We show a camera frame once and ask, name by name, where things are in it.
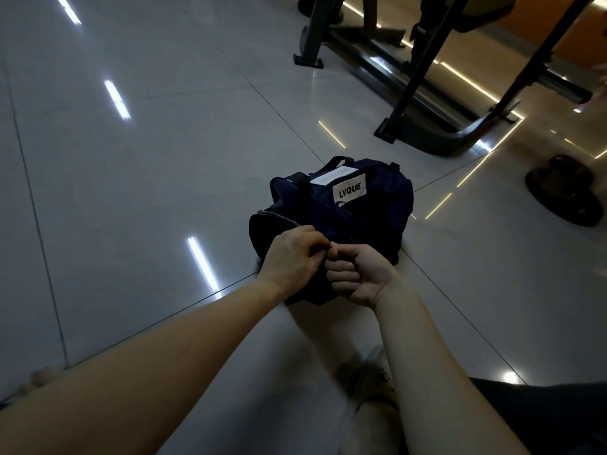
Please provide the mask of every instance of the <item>gym bag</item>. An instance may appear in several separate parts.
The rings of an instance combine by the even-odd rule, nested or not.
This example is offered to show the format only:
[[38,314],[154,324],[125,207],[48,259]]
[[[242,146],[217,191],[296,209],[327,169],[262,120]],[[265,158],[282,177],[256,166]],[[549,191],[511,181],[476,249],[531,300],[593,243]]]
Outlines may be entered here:
[[[398,262],[402,232],[414,205],[411,181],[398,164],[335,156],[316,173],[275,177],[269,189],[274,204],[249,221],[249,237],[262,261],[274,237],[309,224],[330,241],[369,244],[391,264]],[[322,305],[337,297],[326,273],[321,267],[292,300]]]

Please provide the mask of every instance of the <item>glossy floor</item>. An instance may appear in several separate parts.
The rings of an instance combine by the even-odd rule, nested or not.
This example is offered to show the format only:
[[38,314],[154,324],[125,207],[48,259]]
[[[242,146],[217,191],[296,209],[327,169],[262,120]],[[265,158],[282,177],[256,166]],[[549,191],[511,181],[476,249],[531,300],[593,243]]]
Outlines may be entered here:
[[[416,15],[385,6],[388,23]],[[561,221],[523,184],[552,153],[580,156],[582,142],[551,129],[591,132],[581,156],[604,172],[604,101],[578,115],[530,88],[527,118],[499,149],[438,158],[375,138],[390,106],[330,50],[324,70],[292,64],[307,21],[296,0],[0,8],[2,396],[37,367],[74,365],[245,284],[256,266],[248,217],[269,205],[269,180],[342,154],[397,162],[413,181],[399,270],[470,375],[607,379],[605,228]],[[471,56],[504,48],[483,35],[454,37],[444,60],[468,73]],[[524,58],[500,68],[494,56],[472,78],[499,93],[512,77],[490,70]],[[458,83],[471,105],[490,105]],[[603,201],[605,187],[599,178]],[[163,454],[334,452],[347,403],[331,375],[378,343],[372,313],[341,300],[277,308]]]

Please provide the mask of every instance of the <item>white paper tag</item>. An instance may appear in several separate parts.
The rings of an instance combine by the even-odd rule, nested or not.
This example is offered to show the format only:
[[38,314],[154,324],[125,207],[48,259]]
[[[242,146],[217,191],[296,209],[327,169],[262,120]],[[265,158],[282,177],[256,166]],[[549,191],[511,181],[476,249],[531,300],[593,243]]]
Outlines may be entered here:
[[311,184],[315,185],[329,185],[335,179],[339,179],[348,174],[352,174],[353,172],[358,171],[358,169],[348,166],[340,166],[337,169],[333,169],[332,171],[327,172],[314,180],[311,180]]
[[364,174],[333,187],[333,200],[335,204],[347,203],[366,194],[367,182]]

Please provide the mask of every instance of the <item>person's right hand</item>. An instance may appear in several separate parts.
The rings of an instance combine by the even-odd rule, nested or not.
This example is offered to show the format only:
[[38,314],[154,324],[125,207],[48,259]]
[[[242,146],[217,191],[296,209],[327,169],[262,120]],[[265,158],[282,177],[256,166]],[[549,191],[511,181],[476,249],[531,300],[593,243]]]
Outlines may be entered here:
[[331,243],[325,268],[335,292],[372,309],[384,288],[400,278],[390,262],[368,244]]

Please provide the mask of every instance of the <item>person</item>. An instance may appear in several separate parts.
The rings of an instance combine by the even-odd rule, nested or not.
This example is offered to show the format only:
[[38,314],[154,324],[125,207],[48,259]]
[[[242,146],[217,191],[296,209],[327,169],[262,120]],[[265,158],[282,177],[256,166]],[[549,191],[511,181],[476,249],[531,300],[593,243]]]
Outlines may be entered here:
[[[4,409],[0,453],[156,453],[248,332],[302,289],[325,257],[333,289],[376,314],[409,453],[528,453],[396,269],[371,247],[329,243],[312,226],[277,236],[247,286],[126,340]],[[385,409],[361,406],[358,414],[367,410]]]

